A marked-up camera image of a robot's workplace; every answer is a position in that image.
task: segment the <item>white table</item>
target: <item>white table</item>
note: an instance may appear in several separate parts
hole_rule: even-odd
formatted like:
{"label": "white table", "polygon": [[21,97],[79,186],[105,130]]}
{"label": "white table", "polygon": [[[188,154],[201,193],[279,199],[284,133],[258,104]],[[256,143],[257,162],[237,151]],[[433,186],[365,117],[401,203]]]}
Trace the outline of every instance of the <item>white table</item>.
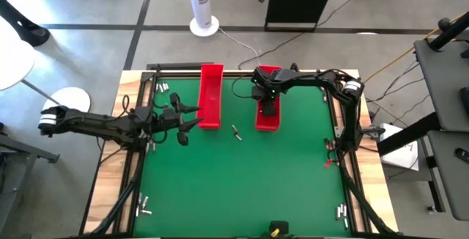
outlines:
{"label": "white table", "polygon": [[26,76],[34,66],[37,52],[22,41],[3,18],[0,18],[0,32],[5,33],[0,36],[0,91],[22,82],[48,99],[43,109],[62,105],[83,112],[89,110],[91,100],[83,89],[67,87],[49,96],[27,81]]}

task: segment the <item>green tabletop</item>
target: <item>green tabletop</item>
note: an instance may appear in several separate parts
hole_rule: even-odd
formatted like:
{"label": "green tabletop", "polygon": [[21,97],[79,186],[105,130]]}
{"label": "green tabletop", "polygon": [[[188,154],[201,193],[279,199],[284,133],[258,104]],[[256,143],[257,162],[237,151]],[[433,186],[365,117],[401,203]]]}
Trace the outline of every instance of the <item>green tabletop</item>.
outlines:
{"label": "green tabletop", "polygon": [[[165,81],[184,104],[197,105],[199,79]],[[344,202],[339,168],[324,167],[324,138],[333,138],[333,126],[322,92],[291,89],[281,96],[279,130],[260,132],[254,129],[255,101],[235,97],[232,81],[223,81],[220,129],[194,128],[187,147],[171,130],[156,152],[148,152],[141,192],[149,197],[152,215],[136,219],[133,235],[260,236],[274,220],[288,221],[294,235],[350,235],[335,219],[336,207]],[[235,91],[248,95],[251,87],[249,80],[240,80]],[[170,92],[157,93],[156,103],[168,103]],[[195,113],[185,115],[185,120],[194,118]]]}

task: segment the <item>red tray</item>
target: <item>red tray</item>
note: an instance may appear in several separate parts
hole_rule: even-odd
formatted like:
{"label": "red tray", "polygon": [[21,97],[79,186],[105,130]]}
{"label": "red tray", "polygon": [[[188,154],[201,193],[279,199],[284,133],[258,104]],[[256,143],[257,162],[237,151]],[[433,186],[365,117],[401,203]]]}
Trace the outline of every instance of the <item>red tray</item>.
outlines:
{"label": "red tray", "polygon": [[[274,70],[281,69],[279,66],[267,66],[261,65],[262,68],[267,73],[272,73]],[[262,104],[258,101],[257,102],[257,110],[256,110],[256,130],[264,130],[264,131],[276,131],[280,126],[280,97],[277,97],[273,103],[276,109],[276,115],[273,116],[265,116],[262,114]]]}
{"label": "red tray", "polygon": [[222,64],[202,64],[200,75],[199,107],[197,118],[204,118],[199,127],[203,129],[220,128],[221,120],[221,82]]}

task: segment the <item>concrete floor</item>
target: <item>concrete floor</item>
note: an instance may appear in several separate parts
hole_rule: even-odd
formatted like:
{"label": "concrete floor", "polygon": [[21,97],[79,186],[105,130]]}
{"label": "concrete floor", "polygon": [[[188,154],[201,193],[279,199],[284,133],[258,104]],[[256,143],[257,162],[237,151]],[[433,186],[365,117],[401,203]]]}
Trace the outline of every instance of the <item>concrete floor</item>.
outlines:
{"label": "concrete floor", "polygon": [[[45,24],[135,25],[143,0],[9,0],[33,21]],[[329,0],[322,15],[345,0]],[[267,2],[257,0],[212,0],[213,14],[222,26],[261,26]],[[352,0],[323,27],[433,29],[442,17],[452,18],[467,11],[467,0]],[[146,25],[187,25],[192,19],[189,0],[151,0]],[[92,99],[91,112],[109,114],[114,104],[120,73],[124,67],[134,31],[52,30],[53,37],[36,48],[38,59],[28,75],[30,82],[52,93],[77,86]],[[231,36],[262,53],[296,33],[230,32]],[[414,40],[409,34],[304,34],[278,51],[261,58],[261,63],[301,68],[353,68],[367,77],[407,50]],[[161,62],[220,62],[235,69],[253,52],[221,33],[201,39],[190,32],[143,31],[131,69]],[[368,98],[375,98],[412,61],[408,55],[366,86]],[[256,63],[247,64],[252,68]],[[396,85],[422,77],[417,68]],[[428,94],[423,82],[409,86],[380,101],[392,114],[400,116]],[[48,139],[36,129],[44,99],[22,84],[0,92],[0,121],[14,138],[60,153],[57,164],[37,162],[34,176],[22,205],[13,216],[9,235],[32,233],[33,238],[67,237],[78,233],[95,173],[98,148],[95,139],[66,133]],[[431,100],[416,107],[402,120],[415,122],[433,111]],[[393,119],[380,111],[375,123]],[[451,213],[428,215],[432,204],[425,183],[388,184],[399,230],[406,235],[434,238],[466,238],[469,224],[453,219]]]}

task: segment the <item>table leg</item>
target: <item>table leg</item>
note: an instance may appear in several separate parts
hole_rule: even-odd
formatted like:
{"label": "table leg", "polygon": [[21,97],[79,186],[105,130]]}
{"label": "table leg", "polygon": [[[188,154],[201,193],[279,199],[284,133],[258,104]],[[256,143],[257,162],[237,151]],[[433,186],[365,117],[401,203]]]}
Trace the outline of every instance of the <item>table leg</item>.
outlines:
{"label": "table leg", "polygon": [[59,155],[54,155],[51,152],[41,150],[28,144],[21,143],[19,141],[11,139],[8,136],[0,135],[0,147],[5,147],[9,150],[13,150],[16,152],[27,152],[30,154],[35,154],[40,158],[47,159],[50,163],[56,163],[57,160],[59,160]]}
{"label": "table leg", "polygon": [[435,210],[439,213],[444,213],[446,209],[443,204],[443,197],[441,196],[438,184],[434,180],[431,180],[428,182],[428,186],[430,188],[430,193],[432,194]]}
{"label": "table leg", "polygon": [[43,92],[41,89],[39,89],[38,87],[36,87],[35,85],[33,84],[30,84],[27,80],[22,80],[21,82],[23,82],[24,84],[26,84],[28,87],[30,87],[31,89],[35,90],[36,92],[38,92],[39,94],[41,94],[42,96],[46,97],[47,99],[49,100],[52,100],[54,103],[56,103],[57,105],[61,105],[58,101],[54,100],[51,96],[49,96],[47,93]]}
{"label": "table leg", "polygon": [[441,125],[436,112],[433,112],[419,121],[413,123],[404,130],[389,136],[377,143],[380,156],[384,156],[394,150],[405,146],[421,137],[425,136],[430,130],[440,130]]}

